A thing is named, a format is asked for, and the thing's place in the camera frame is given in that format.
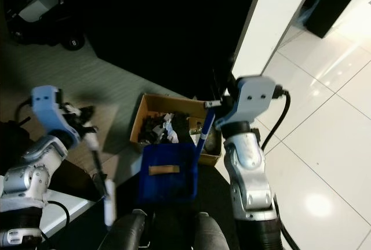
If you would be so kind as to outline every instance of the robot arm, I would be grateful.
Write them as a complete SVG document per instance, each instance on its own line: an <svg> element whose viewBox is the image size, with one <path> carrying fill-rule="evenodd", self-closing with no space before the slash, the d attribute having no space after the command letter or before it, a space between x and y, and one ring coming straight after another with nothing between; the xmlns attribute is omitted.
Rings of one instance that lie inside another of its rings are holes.
<svg viewBox="0 0 371 250"><path fill-rule="evenodd" d="M47 131L10 168L3 181L0 198L0 248L34 249L41 243L39 229L45 194L55 170L68 150L95 128L89 124L92 107L73 108L62 103L61 90L40 86L32 90L32 110Z"/></svg>
<svg viewBox="0 0 371 250"><path fill-rule="evenodd" d="M283 249L282 223L277 203L265 175L265 156L254 119L268 109L272 98L285 94L267 77L240 78L231 85L231 96L216 107L216 128L225 138L224 163L231 179L230 193L241 249Z"/></svg>

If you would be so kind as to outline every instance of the black cable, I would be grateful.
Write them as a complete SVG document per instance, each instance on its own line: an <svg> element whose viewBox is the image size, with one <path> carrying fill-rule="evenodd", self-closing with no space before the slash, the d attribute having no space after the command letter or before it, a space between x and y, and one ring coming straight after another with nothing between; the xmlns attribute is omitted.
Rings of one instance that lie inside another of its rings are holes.
<svg viewBox="0 0 371 250"><path fill-rule="evenodd" d="M70 224L70 213L68 212L68 209L63 204L61 204L60 202L48 201L48 204L53 204L53 205L60 206L63 209L63 211L66 213L66 225L64 226L63 233L59 237L59 240L57 242L57 244L58 244L61 241L61 239L64 237L64 235L66 234L67 227ZM46 243L48 244L49 249L56 249L56 247L53 245L53 243L51 242L49 237L46 236L46 234L41 232L41 235L45 239Z"/></svg>
<svg viewBox="0 0 371 250"><path fill-rule="evenodd" d="M276 207L277 215L279 216L279 207L278 207L276 195L273 196L273 201L274 201L274 205ZM288 242L288 244L290 245L292 250L300 250L299 246L297 246L297 244L295 243L295 241L293 240L293 238L291 237L291 235L287 231L285 225L283 225L282 221L281 221L281 232L283 234L283 237Z"/></svg>
<svg viewBox="0 0 371 250"><path fill-rule="evenodd" d="M16 109L16 112L14 114L14 120L16 121L17 124L19 123L19 117L20 117L21 109L24 106L31 105L31 104L32 104L32 98L28 98L26 101L23 101L21 104L18 105L18 107Z"/></svg>
<svg viewBox="0 0 371 250"><path fill-rule="evenodd" d="M291 103L291 97L290 97L290 93L287 91L287 90L283 90L282 91L282 94L286 96L286 103L285 103L285 107L283 108L283 112L281 114L281 116L279 117L279 119L277 120L276 124L273 126L271 132L268 134L267 138L265 139L263 145L261 146L261 149L264 151L265 147L267 146L269 140L272 138L274 132L277 130L277 128L280 126L281 122L283 121L283 119L285 118L286 114L288 113L289 111L289 108L290 108L290 103Z"/></svg>
<svg viewBox="0 0 371 250"><path fill-rule="evenodd" d="M97 172L98 178L101 181L101 186L102 186L101 188L103 189L103 194L105 197L109 197L107 188L106 188L106 183L104 182L104 179L106 178L106 176L104 175L103 170L102 170L102 165L99 160L99 153L97 150L92 150L92 154L93 154L93 161L95 164L95 168L98 171Z"/></svg>
<svg viewBox="0 0 371 250"><path fill-rule="evenodd" d="M51 242L51 240L49 239L49 237L47 237L46 234L44 234L43 231L41 231L41 235L44 238L44 240L46 241L46 243L48 244L49 249L55 249L53 243Z"/></svg>

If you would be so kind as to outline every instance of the cardboard box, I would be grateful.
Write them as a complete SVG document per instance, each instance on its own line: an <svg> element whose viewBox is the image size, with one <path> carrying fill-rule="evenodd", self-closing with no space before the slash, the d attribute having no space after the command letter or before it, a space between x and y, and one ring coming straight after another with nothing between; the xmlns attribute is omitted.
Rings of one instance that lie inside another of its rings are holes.
<svg viewBox="0 0 371 250"><path fill-rule="evenodd" d="M183 112L190 115L190 127L196 124L197 121L202 123L206 117L206 110L203 107L203 101L191 100L186 98L170 97L164 95L149 95L144 94L139 109L134 121L130 142L134 145L138 152L142 152L145 145L138 142L138 135L143 124L143 120L149 115L154 117L173 112ZM221 151L218 155L201 154L199 159L200 164L215 166L220 158Z"/></svg>

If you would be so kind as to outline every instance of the white tile floor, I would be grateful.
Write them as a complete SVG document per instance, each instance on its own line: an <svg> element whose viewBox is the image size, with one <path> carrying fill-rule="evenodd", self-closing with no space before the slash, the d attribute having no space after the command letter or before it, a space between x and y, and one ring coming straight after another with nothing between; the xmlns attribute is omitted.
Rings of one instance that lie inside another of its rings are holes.
<svg viewBox="0 0 371 250"><path fill-rule="evenodd" d="M265 153L282 220L302 250L371 249L371 5L365 10L324 39L292 27L264 72L292 97ZM262 140L283 105L259 116ZM217 168L226 175L222 161Z"/></svg>

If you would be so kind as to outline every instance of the blue bin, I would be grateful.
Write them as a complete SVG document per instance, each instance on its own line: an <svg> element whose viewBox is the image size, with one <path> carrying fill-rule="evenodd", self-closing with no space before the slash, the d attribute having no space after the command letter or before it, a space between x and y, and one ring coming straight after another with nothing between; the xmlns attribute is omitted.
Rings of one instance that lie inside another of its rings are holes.
<svg viewBox="0 0 371 250"><path fill-rule="evenodd" d="M192 143L146 146L139 173L139 204L192 201L197 194L198 158ZM150 166L164 165L178 165L180 172L149 175Z"/></svg>

